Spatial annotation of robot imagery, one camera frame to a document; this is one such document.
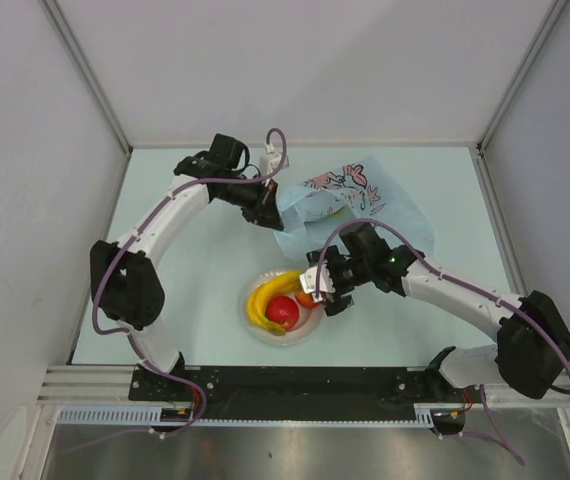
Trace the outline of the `white paper plate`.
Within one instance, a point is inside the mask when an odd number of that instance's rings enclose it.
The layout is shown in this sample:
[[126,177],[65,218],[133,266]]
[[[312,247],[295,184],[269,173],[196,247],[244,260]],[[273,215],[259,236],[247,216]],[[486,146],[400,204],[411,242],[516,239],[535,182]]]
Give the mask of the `white paper plate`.
[[240,298],[240,313],[249,332],[276,346],[304,341],[320,325],[324,310],[304,293],[300,271],[275,268],[259,274]]

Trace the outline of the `orange red fake peach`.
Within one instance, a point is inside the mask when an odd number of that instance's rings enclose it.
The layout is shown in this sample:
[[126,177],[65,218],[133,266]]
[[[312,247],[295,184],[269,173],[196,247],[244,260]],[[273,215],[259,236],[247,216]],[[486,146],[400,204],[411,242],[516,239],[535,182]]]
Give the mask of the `orange red fake peach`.
[[296,302],[305,309],[313,310],[320,306],[320,304],[316,302],[310,294],[303,291],[296,292],[294,298]]

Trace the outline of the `green fake fruit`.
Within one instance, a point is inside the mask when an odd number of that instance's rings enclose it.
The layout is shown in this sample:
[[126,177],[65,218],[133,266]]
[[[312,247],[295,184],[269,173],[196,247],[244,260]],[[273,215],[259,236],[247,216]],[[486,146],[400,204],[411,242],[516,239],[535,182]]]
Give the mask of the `green fake fruit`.
[[342,207],[340,209],[329,209],[324,216],[322,217],[323,220],[325,219],[342,219],[349,215],[350,211],[346,207]]

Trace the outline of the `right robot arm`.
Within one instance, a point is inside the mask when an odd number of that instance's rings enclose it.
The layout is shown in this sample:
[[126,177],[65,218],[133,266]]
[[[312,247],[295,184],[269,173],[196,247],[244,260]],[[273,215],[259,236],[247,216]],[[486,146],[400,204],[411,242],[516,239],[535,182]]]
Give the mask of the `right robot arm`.
[[[381,230],[399,237],[399,245],[390,247]],[[355,288],[372,284],[433,305],[490,339],[486,346],[447,347],[436,355],[426,376],[434,399],[449,401],[462,388],[488,384],[506,384],[530,399],[550,391],[570,395],[570,332],[548,295],[502,292],[464,280],[371,218],[340,225],[307,260],[302,289],[329,316],[351,306]]]

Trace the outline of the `red fake apple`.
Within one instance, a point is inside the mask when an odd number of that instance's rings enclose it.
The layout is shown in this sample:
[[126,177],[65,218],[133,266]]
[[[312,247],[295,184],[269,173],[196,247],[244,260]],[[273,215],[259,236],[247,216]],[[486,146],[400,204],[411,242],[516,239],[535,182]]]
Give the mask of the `red fake apple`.
[[298,323],[300,313],[295,300],[288,296],[278,295],[267,303],[265,316],[286,331],[290,331]]

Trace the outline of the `light blue plastic bag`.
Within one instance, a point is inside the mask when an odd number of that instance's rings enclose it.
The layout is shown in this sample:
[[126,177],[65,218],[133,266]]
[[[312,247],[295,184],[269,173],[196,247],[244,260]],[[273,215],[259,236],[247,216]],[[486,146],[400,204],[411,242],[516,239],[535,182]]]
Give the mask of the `light blue plastic bag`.
[[[342,207],[349,209],[347,217],[322,219],[329,209]],[[427,255],[434,251],[434,231],[427,218],[372,156],[284,189],[277,194],[277,208],[284,229],[274,236],[291,260],[321,249],[334,229],[357,218],[371,218],[394,228]]]

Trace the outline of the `yellow fake fruit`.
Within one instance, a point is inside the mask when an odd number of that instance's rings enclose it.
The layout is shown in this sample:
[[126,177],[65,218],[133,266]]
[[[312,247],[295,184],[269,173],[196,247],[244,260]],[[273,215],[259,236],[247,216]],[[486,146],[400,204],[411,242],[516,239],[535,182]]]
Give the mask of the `yellow fake fruit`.
[[297,293],[301,290],[301,271],[288,271],[257,287],[249,296],[245,313],[251,325],[274,336],[284,336],[286,329],[266,316],[267,305],[276,296]]

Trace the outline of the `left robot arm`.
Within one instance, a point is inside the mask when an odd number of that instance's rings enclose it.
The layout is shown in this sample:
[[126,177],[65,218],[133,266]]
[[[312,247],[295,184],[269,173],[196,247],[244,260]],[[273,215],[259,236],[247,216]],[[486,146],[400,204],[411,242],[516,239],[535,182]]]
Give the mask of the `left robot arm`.
[[208,149],[181,160],[160,200],[117,240],[97,241],[90,250],[91,320],[101,336],[123,334],[139,361],[153,371],[151,387],[162,398],[179,397],[185,374],[181,354],[161,320],[166,295],[157,268],[188,222],[212,201],[240,209],[248,223],[280,231],[275,176],[288,165],[288,148],[265,141],[258,173],[246,175],[249,148],[223,134]]

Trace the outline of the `aluminium frame rail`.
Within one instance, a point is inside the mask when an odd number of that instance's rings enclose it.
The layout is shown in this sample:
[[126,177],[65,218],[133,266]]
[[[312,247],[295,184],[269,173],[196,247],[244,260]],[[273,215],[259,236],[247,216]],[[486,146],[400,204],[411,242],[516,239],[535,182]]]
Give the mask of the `aluminium frame rail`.
[[308,397],[313,394],[359,394],[377,400],[453,403],[475,400],[475,388],[452,387],[431,370],[402,367],[248,367],[185,368],[172,380],[141,366],[50,367],[38,399],[61,403],[89,401],[188,401],[201,388],[211,403],[241,394]]

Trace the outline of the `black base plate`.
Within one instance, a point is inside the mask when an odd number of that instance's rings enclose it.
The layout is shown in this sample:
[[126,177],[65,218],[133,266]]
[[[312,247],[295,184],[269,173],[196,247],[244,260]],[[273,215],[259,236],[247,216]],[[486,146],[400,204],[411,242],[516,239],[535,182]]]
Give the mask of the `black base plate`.
[[392,421],[413,418],[418,404],[481,404],[474,388],[460,392],[430,369],[192,366],[176,375],[204,391],[206,420]]

